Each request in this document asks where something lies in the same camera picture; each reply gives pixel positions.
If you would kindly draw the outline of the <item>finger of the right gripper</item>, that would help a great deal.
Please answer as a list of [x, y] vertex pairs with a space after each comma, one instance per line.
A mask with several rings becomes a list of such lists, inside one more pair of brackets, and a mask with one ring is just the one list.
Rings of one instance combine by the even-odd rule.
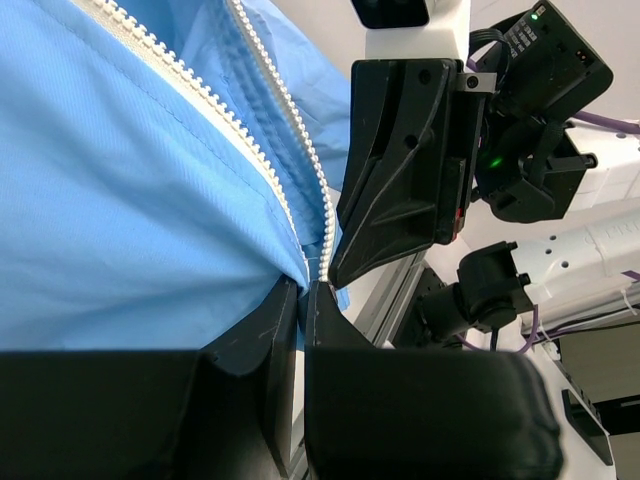
[[335, 288], [455, 237], [462, 157], [449, 151], [453, 59], [360, 60], [351, 72], [350, 143], [337, 207]]
[[447, 157], [454, 172], [450, 193], [453, 197], [451, 227], [447, 242], [452, 243], [465, 224], [476, 168], [486, 95], [458, 92], [454, 95]]

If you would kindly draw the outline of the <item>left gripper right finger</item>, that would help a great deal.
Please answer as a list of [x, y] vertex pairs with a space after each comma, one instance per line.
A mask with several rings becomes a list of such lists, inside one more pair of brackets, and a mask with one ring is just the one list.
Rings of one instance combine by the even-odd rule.
[[304, 440], [314, 479], [556, 479], [561, 429], [516, 353], [383, 349], [313, 284]]

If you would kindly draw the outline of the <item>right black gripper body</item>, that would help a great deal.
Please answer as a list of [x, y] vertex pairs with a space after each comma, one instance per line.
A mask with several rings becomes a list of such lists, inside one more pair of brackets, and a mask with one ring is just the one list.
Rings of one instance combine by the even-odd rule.
[[569, 141], [568, 121], [611, 86], [614, 74], [550, 1], [498, 29], [502, 42], [476, 63], [482, 73], [509, 65], [486, 117], [478, 196], [505, 222], [561, 219], [596, 165]]

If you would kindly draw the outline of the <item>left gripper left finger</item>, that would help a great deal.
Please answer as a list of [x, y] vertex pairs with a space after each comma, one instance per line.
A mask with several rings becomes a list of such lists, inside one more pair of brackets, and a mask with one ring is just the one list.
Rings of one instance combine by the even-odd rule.
[[5, 479], [281, 479], [289, 469], [298, 290], [196, 350], [1, 356]]

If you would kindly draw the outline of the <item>light blue zip jacket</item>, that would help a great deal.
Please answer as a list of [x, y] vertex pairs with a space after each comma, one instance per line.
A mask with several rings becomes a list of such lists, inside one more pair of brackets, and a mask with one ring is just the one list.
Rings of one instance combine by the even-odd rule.
[[326, 280], [349, 110], [268, 1], [3, 2], [2, 348], [200, 348]]

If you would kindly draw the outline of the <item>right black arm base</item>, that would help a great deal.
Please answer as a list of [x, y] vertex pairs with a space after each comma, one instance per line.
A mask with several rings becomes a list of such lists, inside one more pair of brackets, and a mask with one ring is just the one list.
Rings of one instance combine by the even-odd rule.
[[427, 329], [426, 315], [422, 309], [424, 296], [443, 289], [446, 284], [431, 268], [426, 268], [419, 277], [413, 290], [409, 305], [402, 318], [396, 324], [395, 335], [391, 343], [396, 348], [426, 348], [431, 341]]

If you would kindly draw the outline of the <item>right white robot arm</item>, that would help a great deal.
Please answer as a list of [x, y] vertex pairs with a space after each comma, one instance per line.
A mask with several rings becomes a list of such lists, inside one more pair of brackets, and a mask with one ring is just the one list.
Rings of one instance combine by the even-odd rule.
[[[568, 121], [613, 74], [552, 3], [469, 40], [482, 58], [468, 74], [445, 58], [354, 63], [343, 236], [328, 270], [335, 287], [450, 244], [474, 200], [505, 222], [557, 220], [602, 165], [578, 150]], [[411, 328], [423, 341], [495, 330], [626, 274], [638, 255], [637, 239], [610, 237], [600, 225], [546, 244], [500, 242], [466, 255], [442, 293], [421, 296]]]

